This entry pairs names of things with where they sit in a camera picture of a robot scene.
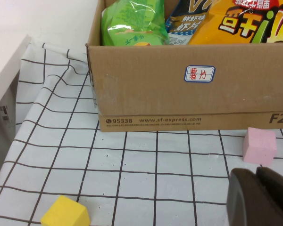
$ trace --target white tablecloth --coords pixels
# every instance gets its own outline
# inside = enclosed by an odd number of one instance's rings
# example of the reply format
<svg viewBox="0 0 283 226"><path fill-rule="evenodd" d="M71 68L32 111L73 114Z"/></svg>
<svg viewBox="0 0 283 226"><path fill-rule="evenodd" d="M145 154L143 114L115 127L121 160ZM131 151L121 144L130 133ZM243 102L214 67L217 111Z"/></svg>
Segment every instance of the white tablecloth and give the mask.
<svg viewBox="0 0 283 226"><path fill-rule="evenodd" d="M31 44L17 93L18 133L0 172L0 226L40 225L58 195L93 226L223 226L245 130L100 131L86 55ZM283 130L270 168L283 175Z"/></svg>

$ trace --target snack bag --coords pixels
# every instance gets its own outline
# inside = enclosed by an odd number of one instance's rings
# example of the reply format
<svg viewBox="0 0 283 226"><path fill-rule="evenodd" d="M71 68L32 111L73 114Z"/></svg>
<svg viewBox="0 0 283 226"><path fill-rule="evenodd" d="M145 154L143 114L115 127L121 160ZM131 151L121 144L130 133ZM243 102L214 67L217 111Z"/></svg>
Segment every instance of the snack bag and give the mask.
<svg viewBox="0 0 283 226"><path fill-rule="evenodd" d="M117 0L102 13L102 45L168 44L164 0Z"/></svg>
<svg viewBox="0 0 283 226"><path fill-rule="evenodd" d="M166 22L171 45L185 45L206 17L213 0L180 0Z"/></svg>
<svg viewBox="0 0 283 226"><path fill-rule="evenodd" d="M213 0L189 44L283 42L283 0Z"/></svg>

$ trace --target foam block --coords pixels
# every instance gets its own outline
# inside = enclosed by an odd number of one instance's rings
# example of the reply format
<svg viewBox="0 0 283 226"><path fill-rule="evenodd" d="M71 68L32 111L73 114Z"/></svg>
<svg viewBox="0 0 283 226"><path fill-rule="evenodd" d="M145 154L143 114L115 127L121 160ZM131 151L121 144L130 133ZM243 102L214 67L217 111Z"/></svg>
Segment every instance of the foam block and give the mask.
<svg viewBox="0 0 283 226"><path fill-rule="evenodd" d="M275 132L249 128L243 143L243 161L271 165L277 153Z"/></svg>
<svg viewBox="0 0 283 226"><path fill-rule="evenodd" d="M41 219L43 226L89 226L86 207L60 196Z"/></svg>

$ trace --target yellow foam cube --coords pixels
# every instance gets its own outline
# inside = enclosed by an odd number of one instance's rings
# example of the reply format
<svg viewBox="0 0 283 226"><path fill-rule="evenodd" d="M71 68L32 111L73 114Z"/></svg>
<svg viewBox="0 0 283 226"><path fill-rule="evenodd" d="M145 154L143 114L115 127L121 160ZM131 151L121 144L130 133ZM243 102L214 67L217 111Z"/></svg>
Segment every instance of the yellow foam cube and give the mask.
<svg viewBox="0 0 283 226"><path fill-rule="evenodd" d="M87 208L60 196L41 219L43 226L89 226Z"/></svg>

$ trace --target shrimp chip bag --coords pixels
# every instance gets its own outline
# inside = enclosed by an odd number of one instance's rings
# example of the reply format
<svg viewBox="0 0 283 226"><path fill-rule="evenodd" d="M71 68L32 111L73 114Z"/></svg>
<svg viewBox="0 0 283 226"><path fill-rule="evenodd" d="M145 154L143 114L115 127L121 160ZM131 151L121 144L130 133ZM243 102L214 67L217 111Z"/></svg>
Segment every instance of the shrimp chip bag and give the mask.
<svg viewBox="0 0 283 226"><path fill-rule="evenodd" d="M213 0L189 44L283 42L283 0Z"/></svg>
<svg viewBox="0 0 283 226"><path fill-rule="evenodd" d="M180 0L166 22L170 45L186 45L206 17L212 0Z"/></svg>

